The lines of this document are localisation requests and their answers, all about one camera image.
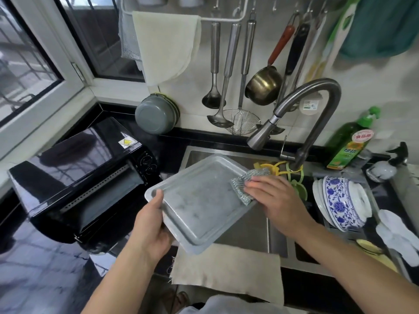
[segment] brass pot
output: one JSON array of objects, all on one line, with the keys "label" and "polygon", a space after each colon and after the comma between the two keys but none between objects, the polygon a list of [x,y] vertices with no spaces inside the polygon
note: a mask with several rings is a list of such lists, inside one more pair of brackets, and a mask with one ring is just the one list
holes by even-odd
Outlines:
[{"label": "brass pot", "polygon": [[282,77],[275,67],[259,70],[247,83],[244,95],[255,104],[266,106],[274,102],[280,93]]}]

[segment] sink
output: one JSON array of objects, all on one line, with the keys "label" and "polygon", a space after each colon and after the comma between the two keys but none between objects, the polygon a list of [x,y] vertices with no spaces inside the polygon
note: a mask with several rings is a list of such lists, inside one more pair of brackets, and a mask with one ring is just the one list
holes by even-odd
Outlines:
[{"label": "sink", "polygon": [[[212,154],[226,155],[247,169],[253,169],[255,162],[260,164],[275,164],[278,162],[278,158],[275,157],[189,146],[186,148],[180,169],[185,169]],[[354,232],[341,232],[328,224],[315,204],[311,192],[313,179],[338,173],[325,170],[321,164],[304,162],[304,174],[307,177],[305,177],[303,183],[308,190],[308,202],[312,205],[312,207],[308,209],[310,215],[318,223],[323,224],[328,231],[333,232],[347,242],[353,242],[356,239],[366,239],[362,229]],[[374,199],[370,198],[370,200],[372,206],[376,204]],[[293,239],[284,236],[277,231],[275,227],[271,226],[270,221],[266,218],[263,210],[258,205],[254,206],[239,221],[221,235],[216,243],[263,253],[279,254],[281,257],[281,267],[331,276],[327,269],[311,258],[311,256],[296,244]]]}]

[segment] metal tray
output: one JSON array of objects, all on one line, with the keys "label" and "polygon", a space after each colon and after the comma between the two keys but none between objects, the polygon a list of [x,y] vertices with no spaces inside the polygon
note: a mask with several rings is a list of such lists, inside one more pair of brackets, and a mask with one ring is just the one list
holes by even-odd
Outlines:
[{"label": "metal tray", "polygon": [[187,253],[199,254],[229,229],[257,201],[242,203],[230,185],[247,169],[224,155],[212,155],[150,187],[164,192],[163,222]]}]

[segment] teal hanging glove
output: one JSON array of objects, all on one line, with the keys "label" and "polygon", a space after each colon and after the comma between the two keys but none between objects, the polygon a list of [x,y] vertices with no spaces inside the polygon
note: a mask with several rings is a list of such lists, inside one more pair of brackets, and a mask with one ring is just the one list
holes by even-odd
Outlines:
[{"label": "teal hanging glove", "polygon": [[382,58],[408,50],[419,32],[419,0],[361,0],[340,54]]}]

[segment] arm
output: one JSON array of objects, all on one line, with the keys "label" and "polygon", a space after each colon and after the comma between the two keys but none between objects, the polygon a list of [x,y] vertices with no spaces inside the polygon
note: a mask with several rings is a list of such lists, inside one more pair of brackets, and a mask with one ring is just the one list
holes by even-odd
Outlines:
[{"label": "arm", "polygon": [[171,235],[162,226],[163,192],[137,214],[127,244],[96,288],[82,314],[138,312],[157,262],[168,252]]},{"label": "arm", "polygon": [[419,289],[316,223],[282,177],[255,176],[245,191],[275,227],[326,267],[366,314],[418,313]]}]

